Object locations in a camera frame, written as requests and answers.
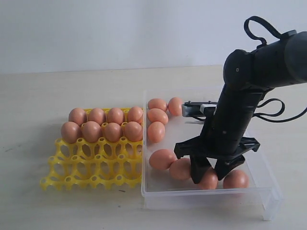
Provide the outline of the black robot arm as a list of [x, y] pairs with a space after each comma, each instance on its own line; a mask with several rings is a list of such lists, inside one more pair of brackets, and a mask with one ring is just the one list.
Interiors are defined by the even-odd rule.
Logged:
[[198, 136], [177, 143], [174, 148], [178, 158], [189, 156], [195, 184], [209, 169], [210, 158], [216, 159], [214, 169], [222, 180], [244, 163], [245, 152], [258, 150], [260, 143], [244, 136], [258, 104], [275, 88], [307, 81], [306, 32], [289, 31], [279, 35], [278, 41], [262, 44], [252, 52], [235, 50], [225, 61], [223, 77], [218, 102], [182, 105], [184, 117], [205, 118]]

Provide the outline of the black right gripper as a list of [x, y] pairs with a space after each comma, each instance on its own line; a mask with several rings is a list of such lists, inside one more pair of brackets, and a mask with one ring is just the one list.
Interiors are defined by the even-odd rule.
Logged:
[[214, 170], [218, 180], [245, 162], [237, 148], [259, 102], [259, 90], [224, 88], [215, 113], [206, 117], [201, 134], [175, 144], [178, 158], [190, 155], [190, 175], [194, 184], [199, 184], [204, 174], [212, 169], [207, 157], [217, 159]]

